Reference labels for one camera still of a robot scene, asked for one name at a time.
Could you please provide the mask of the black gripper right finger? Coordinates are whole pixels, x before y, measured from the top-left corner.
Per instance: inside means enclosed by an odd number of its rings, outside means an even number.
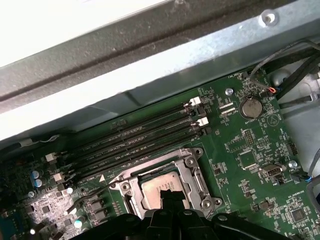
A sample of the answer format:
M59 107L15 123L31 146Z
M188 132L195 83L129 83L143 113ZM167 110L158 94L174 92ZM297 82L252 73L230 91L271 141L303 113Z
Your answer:
M182 191L172 192L173 240L286 240L287 237L248 220L218 213L208 220L195 210L186 209Z

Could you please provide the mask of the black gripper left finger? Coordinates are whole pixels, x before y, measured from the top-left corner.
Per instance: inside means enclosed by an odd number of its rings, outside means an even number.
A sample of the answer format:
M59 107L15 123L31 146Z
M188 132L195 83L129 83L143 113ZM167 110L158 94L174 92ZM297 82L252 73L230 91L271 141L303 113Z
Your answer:
M77 236L78 240L173 240L175 192L160 192L161 208L145 212L144 217L126 213Z

